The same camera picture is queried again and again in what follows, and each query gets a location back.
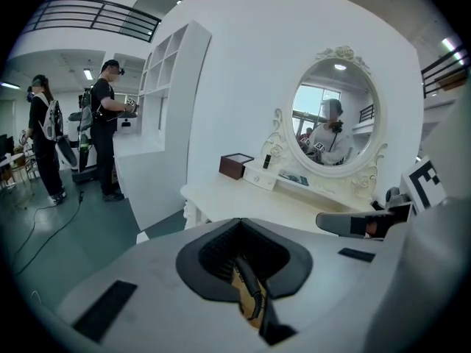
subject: white shirt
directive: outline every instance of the white shirt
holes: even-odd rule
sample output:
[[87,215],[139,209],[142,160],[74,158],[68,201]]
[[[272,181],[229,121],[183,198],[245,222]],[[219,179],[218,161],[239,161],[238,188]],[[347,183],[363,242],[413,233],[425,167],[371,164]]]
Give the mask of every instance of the white shirt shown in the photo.
[[325,147],[324,153],[322,153],[322,163],[324,165],[335,165],[345,158],[349,149],[353,147],[350,142],[351,136],[349,132],[345,132],[345,129],[343,129],[336,137],[332,129],[326,129],[326,125],[323,123],[309,136],[308,150],[312,150],[315,144],[321,143]]

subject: ornate mirror frame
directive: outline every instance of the ornate mirror frame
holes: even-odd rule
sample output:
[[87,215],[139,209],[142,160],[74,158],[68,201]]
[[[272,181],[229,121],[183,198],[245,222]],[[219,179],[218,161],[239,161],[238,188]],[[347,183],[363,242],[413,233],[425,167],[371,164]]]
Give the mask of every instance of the ornate mirror frame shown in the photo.
[[[300,80],[308,70],[315,69],[317,63],[326,59],[339,59],[359,68],[371,88],[372,100],[375,104],[375,125],[367,145],[351,162],[340,166],[323,166],[310,160],[296,141],[291,119],[294,97],[301,85]],[[369,199],[376,186],[378,159],[383,157],[380,152],[387,147],[384,142],[386,124],[386,101],[380,97],[378,88],[375,86],[374,76],[371,75],[365,62],[361,57],[355,56],[349,46],[326,49],[314,58],[308,59],[293,78],[284,107],[275,111],[275,130],[263,145],[262,156],[270,154],[274,164],[279,163],[288,168],[293,166],[294,161],[300,163],[316,176],[319,186],[322,185],[324,190],[343,193],[346,191],[345,187],[348,187],[353,191],[353,195]]]

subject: person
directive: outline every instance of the person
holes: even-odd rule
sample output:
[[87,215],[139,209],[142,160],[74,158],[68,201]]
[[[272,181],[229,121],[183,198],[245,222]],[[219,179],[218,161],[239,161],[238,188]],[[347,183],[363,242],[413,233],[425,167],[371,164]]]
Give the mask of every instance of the person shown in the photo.
[[[342,129],[343,122],[339,120],[344,112],[338,99],[327,99],[322,102],[322,109],[327,119],[309,136],[307,155],[314,153],[313,160],[321,165],[341,165],[347,159],[351,144],[351,133]],[[316,150],[315,145],[321,143],[324,151]]]
[[306,133],[303,133],[302,135],[300,135],[297,140],[301,141],[303,138],[309,138],[311,136],[311,133],[312,133],[312,128],[308,127],[306,128]]
[[51,103],[54,100],[46,76],[42,74],[35,76],[32,80],[31,92],[33,97],[29,96],[31,107],[29,108],[28,129],[21,137],[21,144],[26,145],[28,138],[32,138],[40,178],[52,202],[59,204],[64,200],[66,194],[59,175],[59,160],[55,151],[55,142],[48,140],[41,128],[48,110],[46,101]]
[[119,113],[131,113],[134,107],[115,101],[115,92],[110,85],[110,82],[117,81],[123,73],[116,60],[108,60],[102,66],[99,79],[91,90],[91,139],[96,149],[96,167],[106,202],[118,202],[124,198],[119,190],[113,189],[111,182],[114,165],[113,134],[118,127]]

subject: railing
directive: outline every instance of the railing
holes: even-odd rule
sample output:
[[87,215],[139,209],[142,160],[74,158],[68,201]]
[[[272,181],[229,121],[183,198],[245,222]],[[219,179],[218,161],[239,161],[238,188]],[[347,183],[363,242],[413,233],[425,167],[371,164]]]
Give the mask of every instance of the railing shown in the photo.
[[115,32],[152,42],[160,20],[140,10],[105,0],[46,0],[22,34],[41,29],[75,27]]
[[[451,61],[442,68],[437,69],[439,65],[447,62],[457,53],[460,55],[459,59]],[[468,52],[464,46],[461,45],[456,47],[453,51],[450,51],[446,55],[440,57],[440,59],[430,64],[427,68],[424,68],[422,70],[422,89],[424,92],[424,98],[427,98],[428,94],[434,93],[440,89],[449,90],[461,85],[467,78],[466,70],[469,68],[470,64],[470,56],[468,55]],[[445,69],[451,69],[451,71],[442,74]],[[433,81],[430,81],[431,77],[438,74],[440,74],[438,77],[433,79]]]
[[373,104],[365,107],[364,109],[360,110],[360,121],[368,121],[369,119],[373,119],[375,117],[375,106]]

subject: mirror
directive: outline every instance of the mirror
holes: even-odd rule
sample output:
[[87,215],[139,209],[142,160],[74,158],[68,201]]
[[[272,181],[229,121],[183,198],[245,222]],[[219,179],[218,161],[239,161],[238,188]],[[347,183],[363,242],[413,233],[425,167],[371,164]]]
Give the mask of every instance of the mirror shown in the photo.
[[293,132],[304,154],[324,166],[353,161],[375,125],[376,102],[366,73],[344,59],[317,62],[293,101]]

